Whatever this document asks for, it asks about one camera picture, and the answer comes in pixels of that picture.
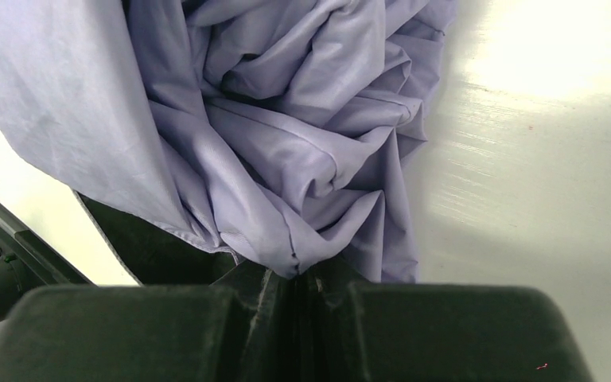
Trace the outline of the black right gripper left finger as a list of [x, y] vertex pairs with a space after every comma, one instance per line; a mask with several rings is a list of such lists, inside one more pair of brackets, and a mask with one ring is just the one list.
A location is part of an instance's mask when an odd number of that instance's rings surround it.
[[289, 286], [243, 263], [208, 286], [40, 287], [0, 333], [0, 381], [290, 381]]

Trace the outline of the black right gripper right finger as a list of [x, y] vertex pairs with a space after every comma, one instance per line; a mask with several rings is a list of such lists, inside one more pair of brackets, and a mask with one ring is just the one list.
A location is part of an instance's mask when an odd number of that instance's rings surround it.
[[297, 278], [304, 381], [590, 381], [555, 303], [518, 286], [372, 283], [334, 258]]

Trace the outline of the purple folding umbrella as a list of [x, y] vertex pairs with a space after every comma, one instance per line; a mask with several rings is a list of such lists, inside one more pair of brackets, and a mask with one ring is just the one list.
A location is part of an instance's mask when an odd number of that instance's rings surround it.
[[403, 166], [455, 1], [0, 1], [0, 131], [86, 197], [285, 278], [414, 283]]

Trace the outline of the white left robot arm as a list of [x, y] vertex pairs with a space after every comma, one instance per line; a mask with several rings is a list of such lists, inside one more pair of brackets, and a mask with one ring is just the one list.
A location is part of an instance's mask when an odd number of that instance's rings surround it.
[[0, 226], [0, 322], [29, 291], [57, 284], [91, 281], [30, 230]]

